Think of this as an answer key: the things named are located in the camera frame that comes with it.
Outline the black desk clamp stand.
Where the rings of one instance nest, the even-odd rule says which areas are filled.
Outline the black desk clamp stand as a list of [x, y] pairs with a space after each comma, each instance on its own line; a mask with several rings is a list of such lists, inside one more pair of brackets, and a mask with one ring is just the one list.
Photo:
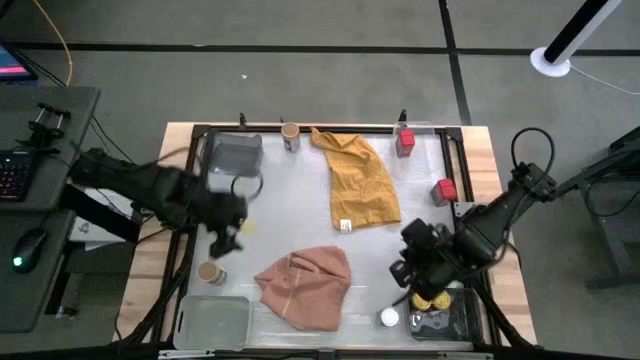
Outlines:
[[[28, 122], [28, 127], [31, 130], [30, 137], [26, 140], [16, 139], [16, 142], [23, 147], [44, 155], [59, 154], [60, 150], [52, 147], [51, 143], [64, 137], [65, 132], [62, 129], [62, 123], [64, 119], [71, 117], [71, 113], [67, 110], [54, 108], [44, 102], [38, 102], [37, 107], [40, 109], [38, 116], [35, 120]], [[58, 117], [57, 125], [54, 128], [48, 128], [42, 122], [45, 114], [53, 114]]]

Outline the pink woven cloth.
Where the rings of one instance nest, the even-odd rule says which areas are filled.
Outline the pink woven cloth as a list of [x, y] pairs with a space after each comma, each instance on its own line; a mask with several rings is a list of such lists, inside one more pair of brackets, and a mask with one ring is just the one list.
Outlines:
[[260, 302], [302, 331], [335, 332], [351, 286], [345, 252], [336, 246], [294, 251], [254, 276]]

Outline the clear plastic bin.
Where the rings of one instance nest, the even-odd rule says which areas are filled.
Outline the clear plastic bin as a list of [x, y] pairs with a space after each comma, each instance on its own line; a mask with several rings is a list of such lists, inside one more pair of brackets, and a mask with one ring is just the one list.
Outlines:
[[178, 350], [240, 351], [250, 317], [246, 297], [187, 295], [179, 305], [173, 345]]

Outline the beige-lid seasoning jar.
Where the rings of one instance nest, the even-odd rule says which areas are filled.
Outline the beige-lid seasoning jar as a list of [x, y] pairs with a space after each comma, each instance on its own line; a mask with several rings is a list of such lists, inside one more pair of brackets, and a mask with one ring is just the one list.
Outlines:
[[289, 152], [297, 152], [300, 149], [300, 128], [295, 123], [283, 123], [281, 126], [285, 149]]
[[227, 279], [227, 272], [217, 263], [206, 261], [201, 263], [197, 269], [198, 278], [210, 285], [224, 284]]

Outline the black equipment stand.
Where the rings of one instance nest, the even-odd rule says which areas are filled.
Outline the black equipment stand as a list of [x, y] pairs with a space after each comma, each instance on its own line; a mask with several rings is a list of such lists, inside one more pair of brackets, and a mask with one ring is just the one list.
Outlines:
[[557, 188], [562, 197], [577, 190], [594, 224], [611, 273], [586, 282], [590, 290], [640, 285], [640, 126], [612, 142], [606, 157], [582, 169]]

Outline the black backlit keyboard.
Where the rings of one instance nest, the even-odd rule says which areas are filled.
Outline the black backlit keyboard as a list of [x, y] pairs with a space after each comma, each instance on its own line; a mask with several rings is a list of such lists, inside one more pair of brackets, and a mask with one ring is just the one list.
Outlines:
[[0, 151], [0, 202], [26, 198], [34, 173], [35, 154], [21, 150]]

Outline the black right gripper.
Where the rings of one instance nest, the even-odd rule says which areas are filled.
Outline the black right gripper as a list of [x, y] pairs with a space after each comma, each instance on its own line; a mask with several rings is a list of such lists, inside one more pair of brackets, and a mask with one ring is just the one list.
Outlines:
[[407, 288], [425, 300], [433, 300], [454, 281], [468, 277], [468, 257], [464, 254], [464, 226], [456, 223], [455, 232], [438, 223], [427, 224], [414, 219], [401, 231], [405, 248], [401, 259], [390, 265], [389, 271], [401, 288]]

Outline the smoky grey plastic bin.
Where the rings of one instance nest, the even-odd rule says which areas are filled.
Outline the smoky grey plastic bin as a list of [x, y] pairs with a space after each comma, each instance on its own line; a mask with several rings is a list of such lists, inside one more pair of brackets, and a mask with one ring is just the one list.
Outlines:
[[208, 140], [209, 172], [255, 177], [263, 155], [263, 139], [260, 135], [233, 135], [214, 132]]

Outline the red smoked paprika tin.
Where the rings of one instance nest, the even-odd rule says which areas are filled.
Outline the red smoked paprika tin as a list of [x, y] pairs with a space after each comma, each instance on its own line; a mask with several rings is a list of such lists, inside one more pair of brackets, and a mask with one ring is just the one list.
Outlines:
[[398, 157], [408, 157], [415, 146], [415, 135], [411, 129], [401, 128], [397, 132], [395, 147]]
[[443, 207], [457, 199], [457, 189], [452, 179], [438, 180], [431, 190], [431, 198], [437, 207]]

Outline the computer monitor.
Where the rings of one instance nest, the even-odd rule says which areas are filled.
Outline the computer monitor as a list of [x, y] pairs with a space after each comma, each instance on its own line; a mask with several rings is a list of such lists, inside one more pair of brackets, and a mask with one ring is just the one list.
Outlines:
[[35, 81], [38, 75], [6, 44], [0, 42], [0, 82]]

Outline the grey desk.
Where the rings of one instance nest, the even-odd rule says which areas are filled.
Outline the grey desk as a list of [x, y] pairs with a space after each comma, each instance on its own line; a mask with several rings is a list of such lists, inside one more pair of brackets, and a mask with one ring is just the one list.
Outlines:
[[[0, 202], [0, 211], [47, 211], [57, 207], [99, 96], [98, 89], [89, 87], [0, 87], [0, 151], [21, 150], [35, 154], [33, 178], [26, 198], [21, 202]], [[44, 155], [16, 142], [16, 139], [26, 140], [30, 137], [28, 122], [38, 116], [38, 102], [71, 113], [71, 117], [62, 123], [64, 137], [51, 143], [52, 147], [60, 150], [59, 154]], [[48, 128], [54, 128], [58, 117], [45, 114], [42, 122]]]

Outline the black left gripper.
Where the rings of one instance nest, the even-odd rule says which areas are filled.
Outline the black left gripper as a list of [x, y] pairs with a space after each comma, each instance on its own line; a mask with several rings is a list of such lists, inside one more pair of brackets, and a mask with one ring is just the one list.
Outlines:
[[236, 236], [247, 217], [247, 200], [233, 193], [202, 190], [192, 200], [194, 221], [215, 234], [209, 246], [211, 259], [243, 249]]

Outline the mustard yellow cloth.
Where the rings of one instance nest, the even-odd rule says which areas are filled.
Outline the mustard yellow cloth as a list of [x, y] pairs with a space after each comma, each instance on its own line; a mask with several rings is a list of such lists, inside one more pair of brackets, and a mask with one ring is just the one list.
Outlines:
[[360, 134], [311, 130], [310, 143], [326, 157], [331, 177], [332, 225], [343, 232], [396, 224], [399, 200], [391, 175], [376, 150]]

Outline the black plastic bin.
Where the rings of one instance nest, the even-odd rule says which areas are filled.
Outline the black plastic bin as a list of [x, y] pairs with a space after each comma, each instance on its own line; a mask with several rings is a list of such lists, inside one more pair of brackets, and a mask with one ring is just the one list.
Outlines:
[[483, 330], [479, 305], [475, 293], [467, 288], [448, 288], [451, 306], [437, 310], [432, 305], [427, 311], [418, 311], [408, 305], [408, 328], [414, 339], [481, 342]]

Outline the white box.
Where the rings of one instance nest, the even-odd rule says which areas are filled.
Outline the white box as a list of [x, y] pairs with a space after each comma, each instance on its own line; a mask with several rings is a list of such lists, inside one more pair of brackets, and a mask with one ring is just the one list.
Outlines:
[[[140, 219], [134, 214], [132, 201], [111, 190], [107, 189], [86, 189], [85, 193], [101, 205], [106, 205], [119, 215], [124, 215], [129, 220]], [[113, 243], [125, 242], [124, 238], [112, 234], [106, 229], [91, 223], [90, 221], [77, 216], [69, 237], [71, 242], [83, 243], [86, 251], [95, 250], [101, 246]]]

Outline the black computer mouse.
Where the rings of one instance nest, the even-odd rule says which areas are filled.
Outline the black computer mouse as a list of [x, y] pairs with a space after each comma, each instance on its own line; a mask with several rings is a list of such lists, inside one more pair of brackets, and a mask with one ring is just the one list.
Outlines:
[[47, 237], [47, 231], [38, 227], [26, 231], [18, 239], [11, 257], [14, 272], [26, 274], [36, 267]]

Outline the white pole with round base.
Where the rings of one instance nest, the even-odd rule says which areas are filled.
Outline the white pole with round base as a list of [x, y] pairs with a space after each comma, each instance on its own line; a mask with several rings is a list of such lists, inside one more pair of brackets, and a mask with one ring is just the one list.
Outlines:
[[547, 47], [534, 49], [529, 60], [542, 75], [559, 78], [572, 66], [570, 58], [623, 0], [586, 0]]

